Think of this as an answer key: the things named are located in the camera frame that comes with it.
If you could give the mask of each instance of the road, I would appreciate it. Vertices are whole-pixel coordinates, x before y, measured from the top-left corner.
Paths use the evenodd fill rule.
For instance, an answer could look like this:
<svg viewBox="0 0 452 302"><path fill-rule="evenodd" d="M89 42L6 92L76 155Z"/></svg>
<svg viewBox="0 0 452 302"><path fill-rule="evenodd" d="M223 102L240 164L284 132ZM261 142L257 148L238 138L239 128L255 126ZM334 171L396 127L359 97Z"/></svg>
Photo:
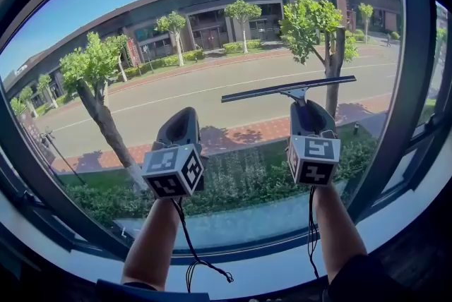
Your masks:
<svg viewBox="0 0 452 302"><path fill-rule="evenodd" d="M359 48L359 57L344 64L342 76L355 75L357 81L340 86L339 103L390 94L397 71L398 47ZM221 104L221 96L258 87L323 78L323 66L310 56L306 66L290 55L262 58L207 68L139 85L109 96L109 108L128 147L154 141L157 131L171 115L192 106L201 128L230 128L287 116L291 100L268 95ZM326 89L313 88L307 97L325 104ZM65 157L111 150L83 105L61 113L49 113L36 120L43 131L54 131L55 143Z"/></svg>

